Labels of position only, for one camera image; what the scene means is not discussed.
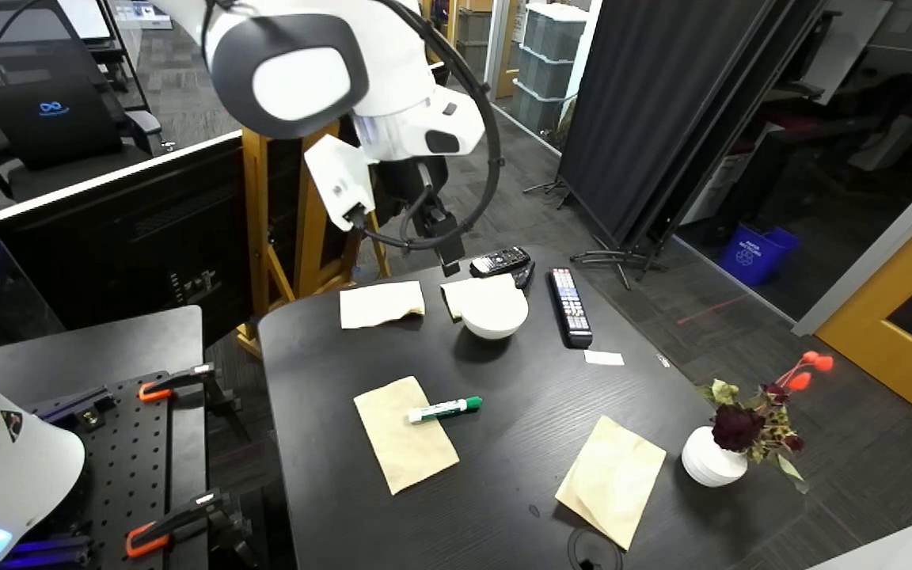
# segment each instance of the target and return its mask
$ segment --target remote control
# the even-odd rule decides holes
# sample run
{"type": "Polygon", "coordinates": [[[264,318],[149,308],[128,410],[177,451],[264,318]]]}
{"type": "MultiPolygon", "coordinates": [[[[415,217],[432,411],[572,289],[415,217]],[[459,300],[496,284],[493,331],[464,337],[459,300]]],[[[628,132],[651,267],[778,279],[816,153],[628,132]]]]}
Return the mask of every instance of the remote control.
{"type": "Polygon", "coordinates": [[[468,259],[476,277],[496,277],[496,273],[510,273],[515,267],[527,267],[528,254],[523,248],[510,248],[510,249],[496,249],[490,258],[476,258],[468,259]]]}
{"type": "Polygon", "coordinates": [[[527,289],[532,279],[532,259],[513,270],[515,289],[527,289]]]}
{"type": "Polygon", "coordinates": [[[552,300],[562,346],[586,349],[593,343],[593,331],[571,270],[552,270],[552,300]]]}

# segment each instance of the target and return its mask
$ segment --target vase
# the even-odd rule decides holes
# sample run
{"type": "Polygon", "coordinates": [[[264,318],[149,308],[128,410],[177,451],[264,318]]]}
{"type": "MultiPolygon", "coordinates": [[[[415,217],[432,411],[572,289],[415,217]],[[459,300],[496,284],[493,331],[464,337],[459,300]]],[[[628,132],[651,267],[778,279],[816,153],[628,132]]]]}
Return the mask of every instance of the vase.
{"type": "Polygon", "coordinates": [[[712,427],[702,425],[696,427],[685,448],[682,448],[682,466],[685,472],[702,484],[702,488],[724,488],[724,484],[736,484],[737,480],[743,480],[746,472],[746,455],[743,452],[730,452],[730,451],[722,451],[714,439],[712,439],[712,427]]]}

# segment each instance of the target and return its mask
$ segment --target white bowl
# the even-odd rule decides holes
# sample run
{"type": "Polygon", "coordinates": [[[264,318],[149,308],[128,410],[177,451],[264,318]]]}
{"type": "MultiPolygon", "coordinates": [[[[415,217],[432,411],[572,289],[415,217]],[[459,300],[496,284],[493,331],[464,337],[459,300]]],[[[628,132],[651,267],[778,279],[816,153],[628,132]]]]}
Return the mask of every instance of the white bowl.
{"type": "Polygon", "coordinates": [[[478,298],[463,308],[463,328],[478,338],[510,338],[528,318],[528,305],[519,289],[478,298]]]}

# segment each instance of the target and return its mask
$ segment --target black table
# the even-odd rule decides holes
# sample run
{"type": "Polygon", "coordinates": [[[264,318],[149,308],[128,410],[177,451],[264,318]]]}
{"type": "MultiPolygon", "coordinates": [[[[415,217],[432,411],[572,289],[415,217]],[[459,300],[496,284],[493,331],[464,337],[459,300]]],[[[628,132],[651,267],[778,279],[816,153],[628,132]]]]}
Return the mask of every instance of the black table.
{"type": "Polygon", "coordinates": [[[676,451],[709,404],[579,273],[593,349],[622,351],[625,368],[562,349],[546,279],[568,259],[532,258],[532,314],[503,346],[449,319],[439,270],[404,277],[421,283],[425,319],[342,334],[338,295],[322,295],[258,322],[301,570],[729,567],[788,521],[797,496],[782,475],[724,492],[685,475],[676,451]],[[432,404],[478,394],[483,410],[444,423],[459,466],[389,496],[352,400],[408,374],[432,404]],[[629,553],[554,501],[597,415],[669,451],[629,553]]]}
{"type": "MultiPolygon", "coordinates": [[[[117,319],[103,328],[56,334],[0,349],[0,394],[15,407],[38,407],[54,396],[133,380],[156,371],[180,371],[204,362],[204,311],[177,308],[163,314],[117,319]]],[[[206,492],[206,411],[171,411],[171,483],[168,509],[206,492]]],[[[206,537],[163,553],[163,567],[209,567],[206,537]]]]}

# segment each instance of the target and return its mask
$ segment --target green marker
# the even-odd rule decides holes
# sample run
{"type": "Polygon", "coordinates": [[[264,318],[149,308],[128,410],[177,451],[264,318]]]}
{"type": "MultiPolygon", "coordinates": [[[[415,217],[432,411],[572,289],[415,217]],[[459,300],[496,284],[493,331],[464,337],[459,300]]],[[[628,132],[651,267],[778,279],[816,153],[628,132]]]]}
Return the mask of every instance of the green marker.
{"type": "Polygon", "coordinates": [[[480,404],[483,404],[480,396],[437,404],[437,407],[427,407],[427,410],[404,411],[404,423],[421,425],[427,418],[464,415],[464,411],[478,411],[480,404]]]}

